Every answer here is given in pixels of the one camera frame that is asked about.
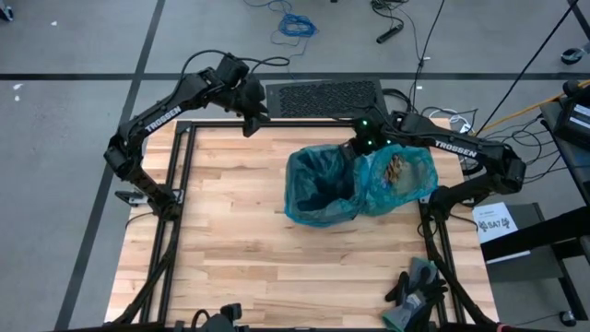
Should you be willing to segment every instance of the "wooden tabletop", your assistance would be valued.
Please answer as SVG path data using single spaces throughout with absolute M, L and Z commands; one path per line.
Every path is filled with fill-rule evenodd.
M 147 143 L 143 165 L 159 183 L 165 182 L 174 126 L 162 127 Z M 197 130 L 169 326 L 178 319 L 190 322 L 197 309 L 215 313 L 240 302 L 240 323 L 250 326 L 383 327 L 381 312 L 392 307 L 384 295 L 408 270 L 411 257 L 426 257 L 417 233 L 418 204 L 327 229 L 296 224 L 283 212 L 289 155 L 352 136 L 348 128 L 262 128 L 250 138 L 240 128 Z M 437 148 L 431 153 L 439 184 L 463 181 L 456 155 Z M 130 218 L 145 212 L 148 207 L 133 208 Z M 472 218 L 465 207 L 454 214 Z M 105 321 L 121 314 L 146 280 L 156 222 L 149 215 L 129 225 Z M 450 218 L 447 227 L 459 280 L 484 313 L 497 319 L 474 225 Z M 159 287 L 155 293 L 152 313 Z M 450 296 L 446 305 L 452 322 Z

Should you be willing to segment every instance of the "plastic bag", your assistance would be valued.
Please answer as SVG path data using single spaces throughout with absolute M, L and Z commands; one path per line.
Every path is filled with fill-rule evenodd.
M 345 160 L 338 146 L 303 148 L 289 156 L 285 214 L 295 222 L 327 227 L 354 219 L 364 200 L 364 158 Z
M 402 160 L 394 184 L 385 179 L 392 158 Z M 382 148 L 345 160 L 338 146 L 303 148 L 289 156 L 285 214 L 295 222 L 327 227 L 359 213 L 379 216 L 436 189 L 434 162 L 425 148 Z
M 395 183 L 385 179 L 385 171 L 392 158 L 401 159 L 399 178 Z M 430 194 L 438 187 L 434 160 L 426 148 L 412 148 L 395 144 L 372 153 L 371 170 L 365 202 L 360 213 L 380 216 L 407 202 Z

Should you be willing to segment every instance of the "black metal frame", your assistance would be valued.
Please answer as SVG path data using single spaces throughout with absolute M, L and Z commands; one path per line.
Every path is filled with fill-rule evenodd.
M 576 320 L 588 320 L 563 259 L 585 256 L 590 264 L 590 207 L 579 207 L 553 219 L 504 235 L 483 243 L 481 250 L 486 260 L 521 253 L 539 246 L 550 245 L 557 259 L 562 277 L 559 282 Z
M 311 120 L 274 120 L 269 123 L 262 123 L 262 127 L 279 127 L 279 128 L 292 128 L 292 127 L 346 127 L 350 128 L 350 124 L 342 123 L 338 121 L 311 121 Z M 188 185 L 188 176 L 190 173 L 191 168 L 191 161 L 193 157 L 193 152 L 195 149 L 195 140 L 196 140 L 196 132 L 198 128 L 237 128 L 242 127 L 242 121 L 182 121 L 179 120 L 176 122 L 176 131 L 174 134 L 174 140 L 172 142 L 172 150 L 171 150 L 171 158 L 169 162 L 169 168 L 166 175 L 166 185 L 170 188 L 172 187 L 174 181 L 174 175 L 176 172 L 176 164 L 178 160 L 178 152 L 181 147 L 181 139 L 184 133 L 189 133 L 189 137 L 187 140 L 187 149 L 184 155 L 184 163 L 182 169 L 182 177 L 181 177 L 181 184 L 180 189 L 182 190 L 183 195 L 185 195 L 186 187 Z M 430 216 L 426 215 L 426 205 L 419 202 L 420 207 L 420 216 L 424 218 L 430 218 Z M 160 302 L 159 302 L 159 310 L 158 310 L 158 320 L 157 324 L 164 325 L 166 322 L 166 315 L 168 311 L 168 304 L 170 301 L 170 293 L 171 293 L 171 283 L 172 283 L 172 275 L 174 273 L 174 262 L 176 253 L 178 251 L 178 241 L 180 239 L 180 226 L 182 222 L 182 212 L 183 212 L 183 205 L 181 207 L 181 215 L 178 219 L 172 220 L 172 233 L 171 233 L 171 243 L 174 243 L 173 247 L 171 248 L 172 257 L 169 259 L 171 260 L 170 263 L 167 265 L 165 270 L 164 276 L 164 284 L 161 292 Z M 156 229 L 154 245 L 152 248 L 152 254 L 149 264 L 149 271 L 148 275 L 151 276 L 155 271 L 156 267 L 159 262 L 159 255 L 162 250 L 162 242 L 164 238 L 164 232 L 166 229 L 165 225 L 166 221 L 159 220 L 158 226 Z M 455 273 L 454 270 L 454 261 L 453 261 L 453 254 L 451 252 L 451 245 L 449 243 L 448 232 L 446 229 L 446 225 L 444 222 L 440 222 L 438 224 L 438 232 L 441 236 L 441 243 L 442 243 L 442 250 L 446 264 L 449 266 L 451 271 Z M 146 324 L 149 321 L 149 313 L 151 310 L 151 300 L 152 294 L 148 295 L 146 301 L 143 303 L 141 308 L 141 314 L 139 316 L 139 323 Z M 453 302 L 454 302 L 454 310 L 455 310 L 455 317 L 457 319 L 457 323 L 465 323 L 465 313 L 463 311 L 463 307 L 458 300 L 456 294 L 453 295 Z M 439 324 L 444 325 L 448 322 L 444 302 L 437 304 L 437 314 L 439 316 Z M 292 331 L 291 328 L 252 328 L 251 330 L 256 330 L 258 332 L 285 332 L 285 331 Z M 314 328 L 314 331 L 343 331 L 343 332 L 384 332 L 385 329 L 379 328 L 339 328 L 339 329 L 324 329 L 324 328 Z

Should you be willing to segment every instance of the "gray glove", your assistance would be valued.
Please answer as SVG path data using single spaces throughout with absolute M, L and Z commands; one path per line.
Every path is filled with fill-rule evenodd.
M 437 269 L 430 262 L 412 258 L 410 273 L 402 272 L 395 287 L 385 295 L 396 307 L 383 314 L 385 327 L 397 332 L 421 331 L 428 325 L 432 307 L 448 291 L 444 280 L 436 280 Z

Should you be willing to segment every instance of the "concrete floor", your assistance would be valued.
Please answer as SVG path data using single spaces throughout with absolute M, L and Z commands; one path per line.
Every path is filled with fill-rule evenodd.
M 301 46 L 292 49 L 270 43 L 268 36 L 280 15 L 239 0 L 8 2 L 16 20 L 0 22 L 0 112 L 4 120 L 0 173 L 5 188 L 0 193 L 0 208 L 6 225 L 0 233 L 0 329 L 50 330 L 58 315 L 61 324 L 69 321 L 70 327 L 97 326 L 106 311 L 129 210 L 112 195 L 125 184 L 103 176 L 102 152 L 121 119 L 142 112 L 169 94 L 174 84 L 170 79 L 142 81 L 143 74 L 177 73 L 191 53 L 208 48 L 263 58 L 298 53 Z M 291 72 L 326 73 L 326 77 L 338 72 L 374 73 L 389 78 L 382 80 L 384 87 L 408 90 L 417 65 L 409 24 L 378 45 L 374 40 L 387 30 L 389 21 L 372 13 L 368 0 L 291 2 L 295 14 L 309 16 L 320 30 L 309 40 L 306 54 L 293 59 Z M 420 50 L 438 6 L 426 0 L 411 0 L 403 6 L 416 22 Z M 565 0 L 447 0 L 427 51 L 431 60 L 419 82 L 423 89 L 417 93 L 417 107 L 477 107 L 476 127 L 481 125 L 567 6 Z M 161 17 L 153 18 L 157 8 L 163 8 Z M 581 2 L 580 8 L 590 13 L 590 3 Z M 153 44 L 150 27 L 155 32 Z M 567 73 L 590 78 L 590 58 L 572 66 L 559 59 L 566 48 L 586 41 L 579 22 L 570 15 L 529 69 L 541 75 L 520 82 L 496 117 L 560 92 Z M 189 69 L 217 63 L 218 56 L 205 55 Z M 285 73 L 285 69 L 260 67 L 259 72 Z M 24 85 L 14 90 L 16 84 Z M 399 107 L 394 100 L 387 102 L 389 108 Z M 537 114 L 507 125 L 524 123 Z M 184 116 L 228 115 L 209 107 Z M 544 151 L 553 149 L 548 145 Z M 535 148 L 516 151 L 525 160 L 536 154 Z M 540 161 L 529 174 L 542 172 L 551 161 Z M 109 191 L 104 207 L 95 201 L 100 190 Z M 551 198 L 545 194 L 548 190 Z M 583 204 L 567 172 L 554 172 L 519 194 L 493 199 L 509 204 L 539 202 L 546 218 Z M 85 257 L 78 259 L 81 245 L 91 248 L 86 269 Z M 77 259 L 76 271 L 86 271 L 83 279 L 77 279 L 79 274 L 71 279 Z M 572 259 L 568 268 L 590 308 L 590 289 L 584 283 L 590 267 L 584 260 Z M 68 287 L 67 298 L 74 293 L 77 301 L 66 303 L 63 309 Z M 567 309 L 557 280 L 494 283 L 492 288 L 500 318 L 506 323 Z M 590 328 L 587 323 L 566 328 L 556 317 L 527 326 L 568 331 Z

